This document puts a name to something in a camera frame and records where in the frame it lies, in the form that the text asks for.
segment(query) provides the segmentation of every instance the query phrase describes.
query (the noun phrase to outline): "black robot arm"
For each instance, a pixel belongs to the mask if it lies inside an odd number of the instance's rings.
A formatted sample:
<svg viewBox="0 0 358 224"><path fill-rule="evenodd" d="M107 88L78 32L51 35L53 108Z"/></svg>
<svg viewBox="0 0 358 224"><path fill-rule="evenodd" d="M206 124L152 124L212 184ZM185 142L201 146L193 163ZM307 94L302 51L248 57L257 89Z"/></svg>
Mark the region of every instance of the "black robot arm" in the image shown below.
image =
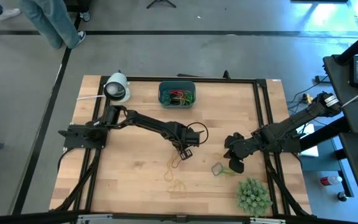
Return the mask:
<svg viewBox="0 0 358 224"><path fill-rule="evenodd" d="M126 118L117 123L122 111ZM126 126L137 126L161 134L164 139L172 143L182 160L193 155L188 149L190 146L200 146L201 132L195 132L189 126L176 121L162 122L150 118L134 110L127 110L124 106L107 106L103 111L103 115L96 121L90 121L85 126L71 125L68 131L59 131L59 133L66 137L66 142L73 142L74 140L69 139L69 137L74 136L76 142L82 142L81 146L98 148L96 146L91 147L89 144L99 142L99 145L104 147L108 130L122 129Z"/></svg>
<svg viewBox="0 0 358 224"><path fill-rule="evenodd" d="M107 125L107 128L122 129L126 126L137 126L149 131L161 134L161 136L169 140L177 149L182 160L190 158L193 154L188 149L190 146L200 146L200 132L176 121L162 122L157 119L142 115L134 110L127 110L121 106L126 119L116 125Z"/></svg>
<svg viewBox="0 0 358 224"><path fill-rule="evenodd" d="M322 92L305 109L280 123L264 126L244 139L239 133L228 136L224 147L229 149L224 157L230 159L229 167L242 173L243 158L255 151L262 152L301 152L300 135L296 129L319 116L332 117L341 112L341 105L332 93Z"/></svg>

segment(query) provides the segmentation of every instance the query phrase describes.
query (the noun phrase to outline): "shoe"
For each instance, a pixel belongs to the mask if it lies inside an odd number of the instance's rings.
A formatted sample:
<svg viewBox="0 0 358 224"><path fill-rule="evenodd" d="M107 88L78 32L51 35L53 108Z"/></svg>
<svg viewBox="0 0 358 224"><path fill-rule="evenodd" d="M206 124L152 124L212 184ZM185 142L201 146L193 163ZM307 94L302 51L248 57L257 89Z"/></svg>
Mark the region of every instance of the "shoe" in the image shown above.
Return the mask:
<svg viewBox="0 0 358 224"><path fill-rule="evenodd" d="M80 37L80 41L77 45L75 45L75 47L73 47L72 49L76 48L82 41L85 40L86 37L86 33L84 31L79 31L78 32L78 36Z"/></svg>
<svg viewBox="0 0 358 224"><path fill-rule="evenodd" d="M0 15L0 21L17 16L20 13L20 9L4 9L2 14Z"/></svg>

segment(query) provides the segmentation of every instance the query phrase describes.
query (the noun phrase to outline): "gray floor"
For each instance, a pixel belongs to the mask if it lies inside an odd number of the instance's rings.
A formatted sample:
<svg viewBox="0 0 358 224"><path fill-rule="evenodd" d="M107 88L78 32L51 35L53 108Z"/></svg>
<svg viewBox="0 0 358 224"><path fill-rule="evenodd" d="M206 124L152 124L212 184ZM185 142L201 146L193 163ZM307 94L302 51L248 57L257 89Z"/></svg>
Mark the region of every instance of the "gray floor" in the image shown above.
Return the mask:
<svg viewBox="0 0 358 224"><path fill-rule="evenodd" d="M157 3L146 10L149 1L94 0L92 20L82 22L80 29L358 31L353 11L346 4L173 1L178 8ZM1 2L6 6L18 3ZM35 29L24 16L19 16L0 22L0 30ZM62 153L63 138L57 131L65 129L71 120L83 75L110 75L120 69L126 75L187 73L221 77L224 70L229 70L236 78L282 79L286 98L292 100L295 93L313 84L315 75L324 75L324 56L343 52L355 40L233 35L87 36L71 53L24 212L48 209L57 160ZM0 36L0 141L6 143L0 151L0 215L9 213L63 52L64 49L52 50L39 35ZM330 85L320 85L308 93L315 95L323 90L333 92ZM346 203L338 202L332 198L340 189L322 189L316 184L316 179L325 173L304 175L315 215L358 221L357 193ZM357 192L354 181L352 187Z"/></svg>

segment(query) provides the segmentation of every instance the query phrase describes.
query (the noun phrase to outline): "wooden table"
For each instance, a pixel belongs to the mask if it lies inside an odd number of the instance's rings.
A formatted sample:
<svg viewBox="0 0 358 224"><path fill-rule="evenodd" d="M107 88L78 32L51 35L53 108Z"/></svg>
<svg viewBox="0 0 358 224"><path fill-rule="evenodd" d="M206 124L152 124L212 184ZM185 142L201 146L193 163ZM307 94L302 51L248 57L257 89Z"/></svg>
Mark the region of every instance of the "wooden table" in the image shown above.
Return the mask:
<svg viewBox="0 0 358 224"><path fill-rule="evenodd" d="M97 94L100 76L84 76L79 97ZM176 150L159 134L130 126L111 130L102 150L94 190L92 212L227 215L245 214L236 206L238 181L256 178L267 188L263 155L254 153L244 159L245 171L235 176L211 173L217 162L228 166L223 158L227 135L239 132L245 137L259 127L254 92L246 83L195 83L196 102L190 110L163 109L158 102L159 82L131 82L131 99L124 103L130 110L161 121L178 121L184 125L195 121L209 129L208 141L192 149L193 157L173 169L171 181L164 178L167 162ZM275 122L288 117L280 80L267 80L268 93ZM264 110L262 90L260 99ZM95 99L77 101L73 122L85 124L92 119ZM264 123L267 124L264 110ZM202 127L194 126L196 131ZM74 149L62 160L50 208L56 208L78 182L84 149ZM294 198L310 212L309 200L299 161L291 154L281 155L285 183ZM183 183L181 189L175 184ZM85 206L87 187L81 206ZM277 203L283 213L280 191L276 186ZM272 215L271 209L266 216Z"/></svg>

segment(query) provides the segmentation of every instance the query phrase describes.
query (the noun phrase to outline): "succulent plant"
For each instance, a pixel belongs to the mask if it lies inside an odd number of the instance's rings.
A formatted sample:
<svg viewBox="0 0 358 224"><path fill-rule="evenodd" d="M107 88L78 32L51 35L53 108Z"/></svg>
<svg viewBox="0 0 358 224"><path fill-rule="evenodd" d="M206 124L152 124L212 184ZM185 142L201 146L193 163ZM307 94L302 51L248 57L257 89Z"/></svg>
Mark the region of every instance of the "succulent plant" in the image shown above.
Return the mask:
<svg viewBox="0 0 358 224"><path fill-rule="evenodd" d="M252 217L264 216L272 205L268 190L256 179L240 181L236 196L238 206Z"/></svg>

